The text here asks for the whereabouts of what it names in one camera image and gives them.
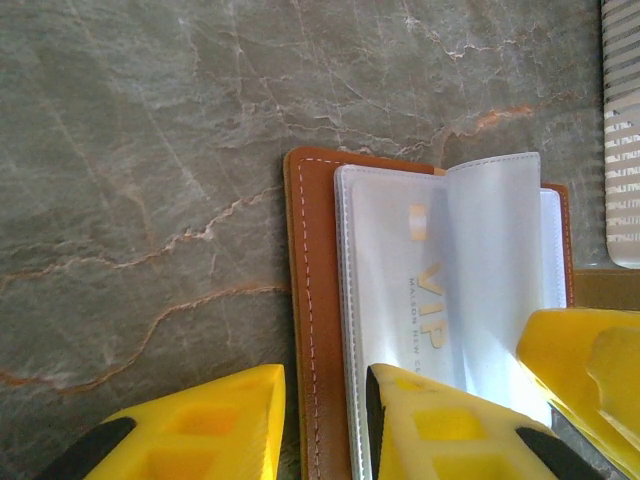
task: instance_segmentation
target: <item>white striped object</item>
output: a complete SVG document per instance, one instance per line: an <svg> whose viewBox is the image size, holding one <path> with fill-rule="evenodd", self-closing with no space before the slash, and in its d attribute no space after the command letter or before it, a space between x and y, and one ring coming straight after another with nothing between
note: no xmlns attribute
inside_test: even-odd
<svg viewBox="0 0 640 480"><path fill-rule="evenodd" d="M603 0L607 246L640 268L640 1Z"/></svg>

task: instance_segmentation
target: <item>yellow block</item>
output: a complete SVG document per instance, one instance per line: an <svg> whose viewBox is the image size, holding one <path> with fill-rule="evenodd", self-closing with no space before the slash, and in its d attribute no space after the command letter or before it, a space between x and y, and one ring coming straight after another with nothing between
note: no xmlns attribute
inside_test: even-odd
<svg viewBox="0 0 640 480"><path fill-rule="evenodd" d="M87 480L275 480L282 365L263 365L122 410L136 427Z"/></svg>
<svg viewBox="0 0 640 480"><path fill-rule="evenodd" d="M372 367L384 407L379 480L556 480L516 433L544 425L390 365Z"/></svg>
<svg viewBox="0 0 640 480"><path fill-rule="evenodd" d="M534 313L519 360L550 402L631 478L640 478L640 314Z"/></svg>

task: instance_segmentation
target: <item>gray marble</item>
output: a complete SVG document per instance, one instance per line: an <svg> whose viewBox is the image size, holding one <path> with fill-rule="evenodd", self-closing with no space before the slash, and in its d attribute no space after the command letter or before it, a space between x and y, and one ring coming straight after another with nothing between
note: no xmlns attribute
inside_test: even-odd
<svg viewBox="0 0 640 480"><path fill-rule="evenodd" d="M604 246L599 2L4 0L0 477L110 413L282 362L283 155L537 150Z"/></svg>

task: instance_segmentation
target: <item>marble surface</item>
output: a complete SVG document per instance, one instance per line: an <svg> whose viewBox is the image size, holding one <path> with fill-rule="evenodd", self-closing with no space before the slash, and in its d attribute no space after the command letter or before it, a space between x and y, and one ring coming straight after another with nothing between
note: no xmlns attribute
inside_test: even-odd
<svg viewBox="0 0 640 480"><path fill-rule="evenodd" d="M604 246L599 2L5 0L0 477L138 402L288 374L283 155L537 150Z"/></svg>

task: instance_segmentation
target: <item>black strip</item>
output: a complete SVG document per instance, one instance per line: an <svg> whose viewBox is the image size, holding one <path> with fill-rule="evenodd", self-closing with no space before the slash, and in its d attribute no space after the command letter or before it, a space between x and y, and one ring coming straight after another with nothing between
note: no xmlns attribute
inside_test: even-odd
<svg viewBox="0 0 640 480"><path fill-rule="evenodd" d="M516 433L558 480L605 480L559 438L528 427L517 428Z"/></svg>
<svg viewBox="0 0 640 480"><path fill-rule="evenodd" d="M136 421L129 417L101 423L71 445L34 480L82 480L135 426Z"/></svg>
<svg viewBox="0 0 640 480"><path fill-rule="evenodd" d="M384 407L380 400L380 385L371 367L367 368L367 425L369 430L369 451L373 480L380 474L380 456L384 434Z"/></svg>

